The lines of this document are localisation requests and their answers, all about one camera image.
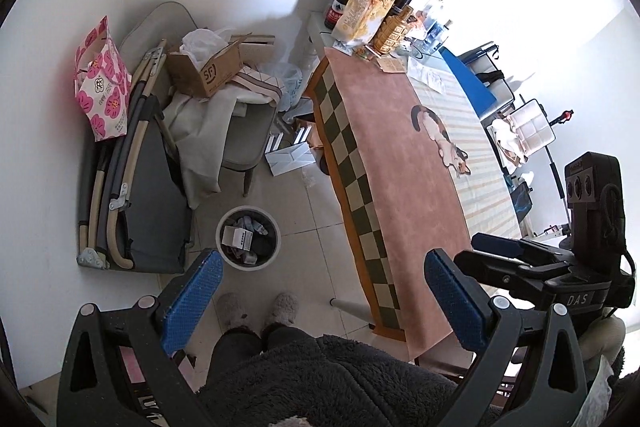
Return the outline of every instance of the calico cat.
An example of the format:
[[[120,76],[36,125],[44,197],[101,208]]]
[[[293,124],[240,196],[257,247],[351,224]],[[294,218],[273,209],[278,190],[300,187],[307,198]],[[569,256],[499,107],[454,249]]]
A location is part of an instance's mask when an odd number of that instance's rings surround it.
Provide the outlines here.
[[[416,131],[420,131],[420,122],[422,122],[422,126],[429,133],[429,138],[438,145],[442,162],[447,168],[452,166],[458,178],[460,174],[471,174],[471,169],[466,164],[469,155],[451,142],[447,129],[437,114],[423,105],[414,105],[411,110],[411,122]]]

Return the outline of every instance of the paper bag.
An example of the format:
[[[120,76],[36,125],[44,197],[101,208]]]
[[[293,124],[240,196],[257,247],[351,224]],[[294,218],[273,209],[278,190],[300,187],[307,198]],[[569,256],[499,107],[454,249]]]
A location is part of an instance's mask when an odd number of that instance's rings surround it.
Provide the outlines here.
[[[127,134],[131,75],[120,58],[105,16],[76,51],[76,100],[95,141]]]

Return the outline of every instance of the white quilted chair backrest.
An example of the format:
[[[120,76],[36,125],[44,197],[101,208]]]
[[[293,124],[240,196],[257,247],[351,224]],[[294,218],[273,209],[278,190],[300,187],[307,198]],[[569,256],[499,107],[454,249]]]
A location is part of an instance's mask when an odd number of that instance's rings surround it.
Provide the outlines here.
[[[537,100],[529,100],[506,117],[527,157],[556,139]]]

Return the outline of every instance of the bottle label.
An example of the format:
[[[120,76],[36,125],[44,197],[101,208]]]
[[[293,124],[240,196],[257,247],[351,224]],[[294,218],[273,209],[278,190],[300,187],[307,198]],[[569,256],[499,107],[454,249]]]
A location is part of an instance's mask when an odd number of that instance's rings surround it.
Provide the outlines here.
[[[338,19],[342,17],[345,7],[345,4],[340,4],[337,0],[334,0],[326,14],[326,21],[335,25],[335,23],[338,22]]]

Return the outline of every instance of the fuzzy slipper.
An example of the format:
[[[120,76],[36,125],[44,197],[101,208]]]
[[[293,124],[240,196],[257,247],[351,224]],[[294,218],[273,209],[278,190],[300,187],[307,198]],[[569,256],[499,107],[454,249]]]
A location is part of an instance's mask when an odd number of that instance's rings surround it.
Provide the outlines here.
[[[225,293],[218,299],[216,312],[223,332],[239,327],[251,329],[244,302],[235,292]]]
[[[267,317],[265,327],[273,323],[284,324],[285,326],[293,325],[299,307],[298,298],[293,293],[281,293],[273,301],[271,313]]]

